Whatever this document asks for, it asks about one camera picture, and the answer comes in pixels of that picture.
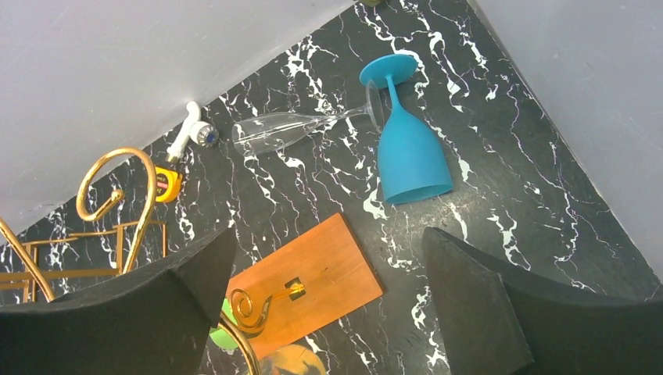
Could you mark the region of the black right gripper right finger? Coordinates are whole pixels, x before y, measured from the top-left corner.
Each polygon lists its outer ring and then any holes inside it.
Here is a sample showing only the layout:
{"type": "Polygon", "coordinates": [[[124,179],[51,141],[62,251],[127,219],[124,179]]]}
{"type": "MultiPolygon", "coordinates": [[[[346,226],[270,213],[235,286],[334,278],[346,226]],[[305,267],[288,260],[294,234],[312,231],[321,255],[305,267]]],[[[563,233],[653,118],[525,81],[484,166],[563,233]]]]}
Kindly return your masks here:
{"type": "Polygon", "coordinates": [[[562,284],[435,227],[421,250],[452,373],[661,373],[661,301],[562,284]]]}

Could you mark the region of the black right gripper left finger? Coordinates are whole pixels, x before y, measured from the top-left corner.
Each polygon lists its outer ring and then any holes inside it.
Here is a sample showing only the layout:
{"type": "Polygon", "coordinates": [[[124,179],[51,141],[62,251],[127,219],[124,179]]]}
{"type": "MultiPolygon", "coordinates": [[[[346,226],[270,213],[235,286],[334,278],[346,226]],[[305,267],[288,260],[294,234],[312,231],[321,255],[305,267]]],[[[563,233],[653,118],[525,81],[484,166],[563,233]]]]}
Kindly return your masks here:
{"type": "Polygon", "coordinates": [[[2,307],[2,373],[197,373],[236,249],[228,228],[51,302],[2,307]]]}

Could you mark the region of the clear wine glass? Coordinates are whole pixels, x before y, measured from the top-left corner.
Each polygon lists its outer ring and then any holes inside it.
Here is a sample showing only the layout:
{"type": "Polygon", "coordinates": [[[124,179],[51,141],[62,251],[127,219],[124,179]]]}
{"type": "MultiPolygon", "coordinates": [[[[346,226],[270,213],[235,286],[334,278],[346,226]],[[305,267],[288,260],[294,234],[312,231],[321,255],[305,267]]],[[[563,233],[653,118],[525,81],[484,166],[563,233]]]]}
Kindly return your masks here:
{"type": "Polygon", "coordinates": [[[319,127],[355,116],[368,116],[376,131],[381,132],[385,126],[385,114],[381,92],[374,81],[368,81],[365,94],[364,105],[341,113],[309,116],[296,112],[273,112],[238,121],[232,127],[231,139],[243,156],[257,156],[287,148],[319,127]]]}

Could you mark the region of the blue plastic wine glass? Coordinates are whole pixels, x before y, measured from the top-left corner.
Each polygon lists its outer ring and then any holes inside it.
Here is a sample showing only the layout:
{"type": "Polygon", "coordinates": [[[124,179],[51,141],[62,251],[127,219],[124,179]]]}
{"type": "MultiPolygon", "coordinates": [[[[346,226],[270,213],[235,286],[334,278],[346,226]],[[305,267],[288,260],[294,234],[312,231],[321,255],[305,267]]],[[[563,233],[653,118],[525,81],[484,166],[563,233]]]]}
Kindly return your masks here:
{"type": "Polygon", "coordinates": [[[418,70],[417,60],[404,54],[384,55],[360,72],[362,84],[386,88],[391,113],[378,142],[378,173],[384,200],[391,205],[417,202],[453,189],[443,147],[430,126],[405,110],[396,85],[418,70]]]}

